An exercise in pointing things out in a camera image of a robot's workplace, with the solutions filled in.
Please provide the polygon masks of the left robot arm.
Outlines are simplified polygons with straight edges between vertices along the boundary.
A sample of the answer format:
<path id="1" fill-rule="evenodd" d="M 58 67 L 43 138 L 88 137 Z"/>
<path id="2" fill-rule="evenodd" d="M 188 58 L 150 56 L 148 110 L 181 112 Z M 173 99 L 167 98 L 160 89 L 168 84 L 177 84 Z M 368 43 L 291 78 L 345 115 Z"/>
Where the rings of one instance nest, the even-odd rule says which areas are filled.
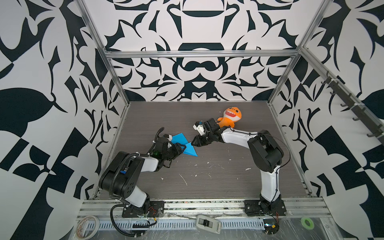
<path id="1" fill-rule="evenodd" d="M 147 153 L 120 151 L 113 158 L 98 184 L 101 190 L 108 192 L 110 199 L 138 208 L 148 202 L 149 195 L 137 186 L 140 174 L 158 172 L 163 167 L 169 168 L 165 162 L 172 162 L 187 149 L 184 144 L 173 143 L 171 135 L 161 137 L 160 133 L 164 129 L 162 127 L 158 130 Z"/>

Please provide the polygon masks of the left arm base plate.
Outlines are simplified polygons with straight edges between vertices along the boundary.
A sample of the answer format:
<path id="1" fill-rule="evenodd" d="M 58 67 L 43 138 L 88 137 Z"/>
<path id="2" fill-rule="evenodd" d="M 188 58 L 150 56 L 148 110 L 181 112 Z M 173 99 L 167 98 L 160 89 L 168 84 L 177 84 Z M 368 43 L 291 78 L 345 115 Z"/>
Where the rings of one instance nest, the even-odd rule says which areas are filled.
<path id="1" fill-rule="evenodd" d="M 136 207 L 133 205 L 124 207 L 122 217 L 123 218 L 138 218 L 138 217 L 155 218 L 160 216 L 163 213 L 164 207 L 165 207 L 164 201 L 147 200 L 142 207 Z"/>

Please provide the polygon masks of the blue square paper sheet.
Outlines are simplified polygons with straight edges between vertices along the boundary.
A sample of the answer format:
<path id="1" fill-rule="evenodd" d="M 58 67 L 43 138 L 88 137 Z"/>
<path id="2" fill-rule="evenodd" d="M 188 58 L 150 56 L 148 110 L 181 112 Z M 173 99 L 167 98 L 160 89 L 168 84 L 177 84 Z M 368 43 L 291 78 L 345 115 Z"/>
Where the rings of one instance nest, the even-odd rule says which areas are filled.
<path id="1" fill-rule="evenodd" d="M 183 133 L 172 136 L 171 142 L 173 144 L 182 145 L 183 154 L 194 156 L 194 157 L 198 156 L 195 151 L 195 148 L 192 146 L 191 143 L 188 142 L 187 138 L 184 136 Z"/>

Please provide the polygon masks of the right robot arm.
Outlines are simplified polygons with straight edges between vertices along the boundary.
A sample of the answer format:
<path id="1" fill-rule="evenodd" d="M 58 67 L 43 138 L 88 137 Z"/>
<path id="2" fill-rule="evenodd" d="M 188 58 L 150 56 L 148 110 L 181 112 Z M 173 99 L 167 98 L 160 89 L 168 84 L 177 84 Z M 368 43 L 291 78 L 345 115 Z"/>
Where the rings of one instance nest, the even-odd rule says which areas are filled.
<path id="1" fill-rule="evenodd" d="M 192 141 L 194 147 L 203 147 L 213 142 L 220 142 L 250 150 L 256 167 L 261 171 L 261 204 L 266 209 L 272 209 L 282 202 L 279 189 L 279 170 L 283 166 L 284 151 L 278 144 L 278 142 L 282 143 L 282 140 L 274 138 L 267 130 L 246 132 L 227 126 L 220 127 L 214 119 L 196 122 L 193 129 L 199 133 Z"/>

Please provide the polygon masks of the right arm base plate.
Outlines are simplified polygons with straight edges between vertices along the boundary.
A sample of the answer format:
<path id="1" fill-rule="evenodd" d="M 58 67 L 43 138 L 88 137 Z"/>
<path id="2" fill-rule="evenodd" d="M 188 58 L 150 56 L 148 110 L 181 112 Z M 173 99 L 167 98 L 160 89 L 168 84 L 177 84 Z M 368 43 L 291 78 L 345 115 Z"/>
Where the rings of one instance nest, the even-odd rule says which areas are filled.
<path id="1" fill-rule="evenodd" d="M 280 199 L 270 203 L 267 200 L 245 200 L 244 212 L 247 216 L 285 216 L 287 208 Z"/>

